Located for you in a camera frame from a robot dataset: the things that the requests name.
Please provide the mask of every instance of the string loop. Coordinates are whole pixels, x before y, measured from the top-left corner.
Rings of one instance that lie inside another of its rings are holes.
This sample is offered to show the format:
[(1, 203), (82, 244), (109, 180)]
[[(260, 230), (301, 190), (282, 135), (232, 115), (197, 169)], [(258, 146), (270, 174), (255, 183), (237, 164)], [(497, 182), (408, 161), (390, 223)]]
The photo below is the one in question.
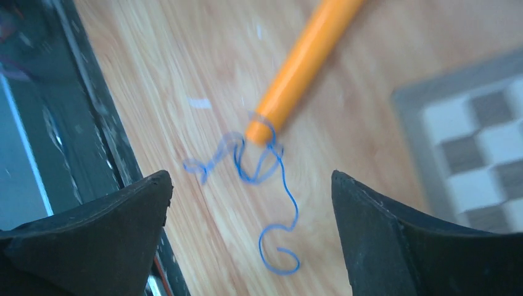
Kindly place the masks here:
[[(271, 125), (271, 123), (269, 123), (267, 120), (265, 120), (265, 118), (255, 114), (255, 113), (251, 113), (250, 117), (251, 117), (251, 119), (259, 121), (259, 122), (263, 123), (264, 125), (266, 125), (271, 130), (271, 134), (272, 134), (271, 140), (267, 143), (265, 150), (261, 153), (260, 159), (258, 160), (258, 165), (256, 166), (256, 169), (255, 169), (254, 173), (252, 174), (252, 176), (250, 176), (241, 166), (242, 157), (245, 152), (246, 140), (243, 137), (243, 135), (241, 135), (238, 132), (230, 132), (230, 133), (225, 134), (222, 137), (214, 156), (207, 163), (203, 163), (196, 159), (188, 159), (183, 162), (183, 167), (188, 173), (201, 174), (200, 182), (202, 182), (202, 184), (205, 184), (210, 172), (214, 169), (214, 167), (220, 161), (222, 161), (227, 155), (232, 153), (234, 166), (236, 167), (238, 176), (240, 177), (240, 179), (243, 182), (245, 182), (247, 184), (252, 184), (252, 185), (261, 184), (262, 182), (264, 182), (265, 180), (270, 178), (276, 172), (278, 167), (281, 168), (283, 188), (287, 192), (287, 195), (289, 196), (292, 204), (294, 205), (294, 219), (292, 220), (292, 223), (290, 224), (290, 226), (285, 226), (283, 224), (270, 224), (266, 228), (264, 228), (261, 231), (260, 237), (258, 239), (258, 251), (260, 252), (261, 260), (262, 260), (263, 264), (265, 265), (265, 267), (267, 267), (267, 269), (269, 269), (270, 271), (272, 271), (275, 274), (278, 274), (281, 276), (287, 276), (287, 275), (295, 273), (300, 268), (300, 260), (298, 259), (298, 256), (296, 256), (296, 254), (289, 249), (277, 247), (276, 250), (278, 252), (286, 253), (286, 254), (290, 255), (292, 258), (294, 258), (294, 260), (296, 261), (296, 266), (293, 269), (287, 269), (287, 270), (279, 269), (279, 268), (272, 266), (267, 261), (267, 259), (265, 258), (265, 255), (263, 254), (263, 249), (262, 249), (263, 236), (265, 234), (267, 234), (269, 231), (274, 230), (274, 229), (283, 230), (286, 232), (293, 231), (298, 222), (298, 217), (299, 217), (300, 213), (298, 210), (298, 205), (296, 203), (296, 200), (294, 199), (294, 197), (290, 193), (289, 188), (287, 187), (287, 181), (285, 179), (285, 166), (282, 161), (284, 149), (281, 144), (278, 144), (276, 142), (276, 131), (274, 130), (274, 127)], [(265, 173), (260, 175), (263, 162), (265, 161), (267, 156), (269, 156), (271, 154), (274, 155), (276, 161)]]

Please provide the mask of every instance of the orange cylinder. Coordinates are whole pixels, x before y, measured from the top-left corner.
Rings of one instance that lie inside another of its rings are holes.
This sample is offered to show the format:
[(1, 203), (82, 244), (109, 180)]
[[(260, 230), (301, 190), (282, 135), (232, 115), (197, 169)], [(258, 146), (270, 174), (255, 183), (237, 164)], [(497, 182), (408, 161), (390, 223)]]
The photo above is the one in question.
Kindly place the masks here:
[[(256, 113), (267, 119), (276, 132), (282, 128), (363, 2), (324, 0), (316, 8), (256, 109)], [(271, 131), (263, 123), (253, 120), (245, 136), (249, 141), (264, 144), (271, 139)]]

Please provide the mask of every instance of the checkerboard pattern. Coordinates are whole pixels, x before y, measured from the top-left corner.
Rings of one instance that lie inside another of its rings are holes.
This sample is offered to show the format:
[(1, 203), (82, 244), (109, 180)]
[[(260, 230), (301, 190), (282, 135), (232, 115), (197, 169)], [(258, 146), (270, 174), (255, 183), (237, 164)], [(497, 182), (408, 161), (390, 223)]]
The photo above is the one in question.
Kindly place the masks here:
[(476, 229), (523, 231), (523, 77), (433, 102), (421, 116), (454, 214)]

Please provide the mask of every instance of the wooden table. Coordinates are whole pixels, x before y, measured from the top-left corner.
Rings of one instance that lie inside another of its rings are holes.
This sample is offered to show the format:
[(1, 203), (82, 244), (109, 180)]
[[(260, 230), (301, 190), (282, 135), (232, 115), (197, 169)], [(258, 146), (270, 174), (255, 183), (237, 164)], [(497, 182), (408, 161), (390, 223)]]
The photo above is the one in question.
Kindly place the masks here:
[[(300, 220), (265, 248), (287, 267), (274, 249), (295, 251), (302, 268), (280, 277), (257, 252), (267, 224), (292, 220), (279, 177), (243, 184), (227, 158), (203, 186), (181, 163), (209, 159), (223, 133), (244, 130), (318, 2), (77, 0), (144, 175), (173, 178), (166, 232), (192, 295), (351, 295), (332, 170), (428, 211), (391, 92), (523, 43), (520, 1), (369, 0), (281, 133)], [(249, 151), (252, 167), (259, 149)]]

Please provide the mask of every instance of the orange cylinder end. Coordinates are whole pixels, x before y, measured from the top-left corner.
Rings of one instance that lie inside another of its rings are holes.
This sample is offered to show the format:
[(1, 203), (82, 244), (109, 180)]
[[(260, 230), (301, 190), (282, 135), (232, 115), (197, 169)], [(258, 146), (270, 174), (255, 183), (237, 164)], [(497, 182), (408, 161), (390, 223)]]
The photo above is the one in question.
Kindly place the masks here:
[[(267, 119), (277, 133), (363, 2), (364, 0), (324, 0), (316, 8), (256, 109), (256, 113)], [(265, 144), (271, 139), (271, 130), (263, 123), (253, 120), (245, 136), (256, 144)]]

